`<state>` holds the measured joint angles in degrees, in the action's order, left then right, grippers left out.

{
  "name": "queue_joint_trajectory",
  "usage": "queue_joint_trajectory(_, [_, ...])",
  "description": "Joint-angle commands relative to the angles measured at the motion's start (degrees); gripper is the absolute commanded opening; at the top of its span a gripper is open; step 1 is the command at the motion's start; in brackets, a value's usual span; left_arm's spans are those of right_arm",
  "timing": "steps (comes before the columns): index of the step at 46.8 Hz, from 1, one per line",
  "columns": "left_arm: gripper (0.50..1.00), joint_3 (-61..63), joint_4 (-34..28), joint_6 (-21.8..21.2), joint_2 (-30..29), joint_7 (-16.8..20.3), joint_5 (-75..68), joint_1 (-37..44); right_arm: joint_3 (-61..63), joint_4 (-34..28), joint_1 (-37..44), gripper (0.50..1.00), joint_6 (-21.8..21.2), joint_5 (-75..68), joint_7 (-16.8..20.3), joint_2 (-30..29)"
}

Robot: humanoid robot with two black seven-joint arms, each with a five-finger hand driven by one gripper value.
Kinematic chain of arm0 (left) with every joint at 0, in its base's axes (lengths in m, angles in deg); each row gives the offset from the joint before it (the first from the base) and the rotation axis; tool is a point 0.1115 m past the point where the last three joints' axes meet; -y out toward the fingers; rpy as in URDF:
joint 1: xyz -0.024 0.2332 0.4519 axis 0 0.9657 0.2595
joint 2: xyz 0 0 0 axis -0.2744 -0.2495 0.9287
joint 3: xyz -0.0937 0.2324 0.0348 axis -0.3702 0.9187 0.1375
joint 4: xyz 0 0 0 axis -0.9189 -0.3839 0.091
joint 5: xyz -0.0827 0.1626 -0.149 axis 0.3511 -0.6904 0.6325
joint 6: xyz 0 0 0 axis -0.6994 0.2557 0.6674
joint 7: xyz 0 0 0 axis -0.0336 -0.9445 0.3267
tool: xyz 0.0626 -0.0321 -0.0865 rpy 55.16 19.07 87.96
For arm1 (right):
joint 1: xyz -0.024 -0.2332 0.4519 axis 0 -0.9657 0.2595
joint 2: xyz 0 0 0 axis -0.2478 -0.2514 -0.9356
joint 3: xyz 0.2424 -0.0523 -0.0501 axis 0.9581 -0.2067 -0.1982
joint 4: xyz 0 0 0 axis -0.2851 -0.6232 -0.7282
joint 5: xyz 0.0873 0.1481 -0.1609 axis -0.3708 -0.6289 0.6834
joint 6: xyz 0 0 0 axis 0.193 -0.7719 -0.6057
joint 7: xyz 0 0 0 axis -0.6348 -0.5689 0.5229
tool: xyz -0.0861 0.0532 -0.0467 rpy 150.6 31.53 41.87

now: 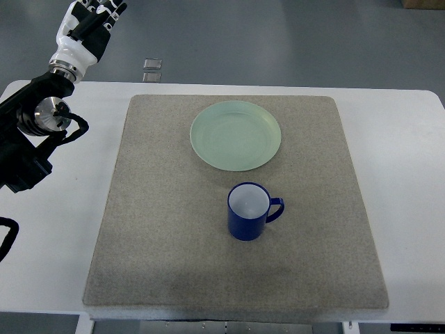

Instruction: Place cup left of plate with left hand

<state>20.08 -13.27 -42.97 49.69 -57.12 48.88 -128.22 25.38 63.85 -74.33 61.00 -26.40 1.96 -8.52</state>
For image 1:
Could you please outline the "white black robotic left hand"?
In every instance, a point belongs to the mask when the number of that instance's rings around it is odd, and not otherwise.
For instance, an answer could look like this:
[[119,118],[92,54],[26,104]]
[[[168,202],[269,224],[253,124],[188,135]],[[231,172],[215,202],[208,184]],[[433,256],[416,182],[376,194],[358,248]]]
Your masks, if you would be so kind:
[[49,71],[79,83],[98,63],[111,38],[111,29],[127,9],[124,1],[73,1],[56,34],[58,49]]

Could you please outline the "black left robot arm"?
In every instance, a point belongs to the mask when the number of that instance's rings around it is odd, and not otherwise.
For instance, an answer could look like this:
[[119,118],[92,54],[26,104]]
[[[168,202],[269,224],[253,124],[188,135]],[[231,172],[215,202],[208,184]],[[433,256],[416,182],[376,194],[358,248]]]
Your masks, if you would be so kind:
[[50,70],[1,103],[1,186],[32,189],[52,172],[54,150],[89,130],[63,100],[75,81],[67,70]]

